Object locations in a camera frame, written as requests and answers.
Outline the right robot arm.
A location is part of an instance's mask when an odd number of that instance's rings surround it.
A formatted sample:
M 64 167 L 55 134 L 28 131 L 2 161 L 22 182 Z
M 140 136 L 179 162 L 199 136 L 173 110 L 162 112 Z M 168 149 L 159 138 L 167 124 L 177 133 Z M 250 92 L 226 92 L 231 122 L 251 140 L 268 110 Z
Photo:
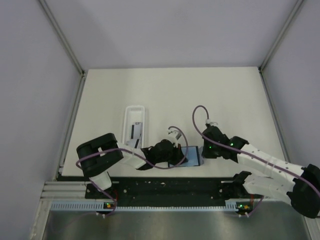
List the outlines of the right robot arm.
M 234 136 L 228 138 L 212 123 L 202 132 L 205 159 L 223 158 L 262 173 L 251 172 L 235 175 L 233 192 L 239 198 L 249 194 L 280 200 L 301 215 L 316 219 L 320 216 L 320 169 L 309 164 L 304 167 L 273 157 Z

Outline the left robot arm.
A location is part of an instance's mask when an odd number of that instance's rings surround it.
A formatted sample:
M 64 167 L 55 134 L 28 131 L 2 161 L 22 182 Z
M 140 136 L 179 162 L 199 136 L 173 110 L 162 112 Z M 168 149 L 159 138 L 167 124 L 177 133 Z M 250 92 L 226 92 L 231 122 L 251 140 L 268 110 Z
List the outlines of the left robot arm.
M 169 169 L 186 163 L 187 154 L 178 143 L 181 136 L 177 130 L 170 131 L 167 138 L 154 146 L 134 148 L 118 142 L 113 133 L 107 133 L 77 147 L 76 166 L 96 187 L 97 194 L 106 199 L 114 191 L 108 169 L 118 163 L 138 171 L 156 168 L 160 163 L 168 163 Z

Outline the blue card holder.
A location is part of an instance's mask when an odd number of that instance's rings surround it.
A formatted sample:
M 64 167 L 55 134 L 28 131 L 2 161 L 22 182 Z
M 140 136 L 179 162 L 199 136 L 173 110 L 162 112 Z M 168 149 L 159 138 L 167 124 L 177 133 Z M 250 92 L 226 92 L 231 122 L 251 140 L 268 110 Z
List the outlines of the blue card holder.
M 184 156 L 184 161 L 178 165 L 178 167 L 199 167 L 203 164 L 203 159 L 200 156 L 200 153 L 202 149 L 199 149 L 198 146 L 189 146 L 189 147 L 174 147 L 172 158 L 167 163 L 167 166 L 169 168 L 172 168 L 173 166 L 177 165 Z

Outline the white plastic basket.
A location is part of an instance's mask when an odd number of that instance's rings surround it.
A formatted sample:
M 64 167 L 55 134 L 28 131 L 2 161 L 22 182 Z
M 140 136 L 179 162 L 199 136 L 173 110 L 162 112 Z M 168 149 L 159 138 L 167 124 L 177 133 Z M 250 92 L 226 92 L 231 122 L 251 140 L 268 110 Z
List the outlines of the white plastic basket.
M 146 109 L 142 105 L 127 106 L 124 113 L 122 143 L 142 149 L 145 145 Z

